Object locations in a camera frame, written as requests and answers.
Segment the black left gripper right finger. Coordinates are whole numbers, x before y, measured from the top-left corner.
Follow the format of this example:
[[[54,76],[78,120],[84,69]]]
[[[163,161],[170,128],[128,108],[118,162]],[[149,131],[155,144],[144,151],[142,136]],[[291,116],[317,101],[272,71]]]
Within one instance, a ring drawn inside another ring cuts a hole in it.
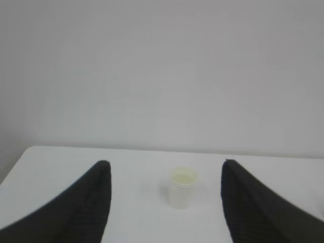
[[[223,213],[233,242],[323,242],[323,221],[298,208],[237,161],[222,165]]]

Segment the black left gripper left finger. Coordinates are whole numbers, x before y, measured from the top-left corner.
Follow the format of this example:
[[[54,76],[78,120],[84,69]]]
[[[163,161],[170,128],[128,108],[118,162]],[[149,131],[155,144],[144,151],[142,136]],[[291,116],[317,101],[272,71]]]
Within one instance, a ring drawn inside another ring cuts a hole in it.
[[[101,242],[111,204],[111,165],[96,162],[57,197],[1,229],[1,242]]]

